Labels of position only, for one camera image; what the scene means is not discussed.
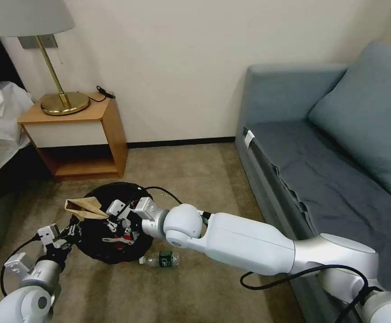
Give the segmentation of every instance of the white tag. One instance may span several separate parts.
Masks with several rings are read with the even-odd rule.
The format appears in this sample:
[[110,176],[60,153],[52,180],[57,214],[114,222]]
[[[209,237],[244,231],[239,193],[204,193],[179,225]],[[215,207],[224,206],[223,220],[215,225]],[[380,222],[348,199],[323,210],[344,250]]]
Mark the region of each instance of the white tag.
[[246,137],[245,137],[245,145],[246,147],[249,149],[249,144],[250,142],[252,141],[252,139],[254,139],[255,136],[254,134],[252,133],[251,130],[248,130],[248,133],[246,134]]

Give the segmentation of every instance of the bed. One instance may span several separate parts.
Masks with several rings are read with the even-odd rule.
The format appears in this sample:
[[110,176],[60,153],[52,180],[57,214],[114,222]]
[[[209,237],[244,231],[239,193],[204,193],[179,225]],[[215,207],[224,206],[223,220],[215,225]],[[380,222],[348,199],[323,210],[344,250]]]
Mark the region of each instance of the bed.
[[27,179],[47,176],[47,171],[17,127],[17,118],[29,108],[31,97],[0,42],[0,248],[5,239],[17,192]]

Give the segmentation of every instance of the blue sofa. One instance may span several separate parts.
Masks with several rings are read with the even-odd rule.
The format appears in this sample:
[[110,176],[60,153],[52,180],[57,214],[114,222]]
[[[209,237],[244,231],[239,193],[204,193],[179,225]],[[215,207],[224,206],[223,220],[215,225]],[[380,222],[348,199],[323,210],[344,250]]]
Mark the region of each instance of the blue sofa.
[[[250,66],[235,145],[267,223],[291,239],[326,232],[373,247],[379,280],[391,290],[391,195],[308,121],[346,71],[341,64]],[[247,146],[249,130],[255,137]],[[291,285],[308,323],[332,322],[343,309],[315,277]]]

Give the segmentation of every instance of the brass lamp base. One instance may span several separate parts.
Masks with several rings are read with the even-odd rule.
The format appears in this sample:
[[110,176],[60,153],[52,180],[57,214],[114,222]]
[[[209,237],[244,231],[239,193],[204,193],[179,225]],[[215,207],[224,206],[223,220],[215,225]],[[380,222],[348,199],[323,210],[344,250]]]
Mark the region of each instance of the brass lamp base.
[[62,99],[65,100],[65,97],[61,98],[60,94],[52,94],[41,102],[43,112],[50,115],[72,114],[87,108],[90,104],[89,97],[86,94],[69,92],[65,93],[65,95],[68,98],[69,106],[65,106],[62,102]]

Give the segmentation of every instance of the lamp stem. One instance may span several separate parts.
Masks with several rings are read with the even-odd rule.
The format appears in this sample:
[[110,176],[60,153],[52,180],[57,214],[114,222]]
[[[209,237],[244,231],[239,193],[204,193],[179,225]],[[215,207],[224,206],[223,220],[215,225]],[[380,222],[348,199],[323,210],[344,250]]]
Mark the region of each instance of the lamp stem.
[[50,58],[48,57],[46,49],[44,48],[43,41],[41,40],[40,36],[35,36],[35,38],[37,39],[38,46],[40,47],[41,53],[43,54],[44,60],[46,61],[48,70],[50,71],[50,74],[52,75],[52,78],[56,84],[57,90],[59,91],[59,97],[61,99],[61,102],[66,109],[70,109],[71,108],[70,100],[68,99],[68,96],[66,95],[66,93],[62,89],[61,84],[59,83],[59,79],[57,78],[55,69],[53,68],[53,65],[52,65],[52,62],[50,61]]

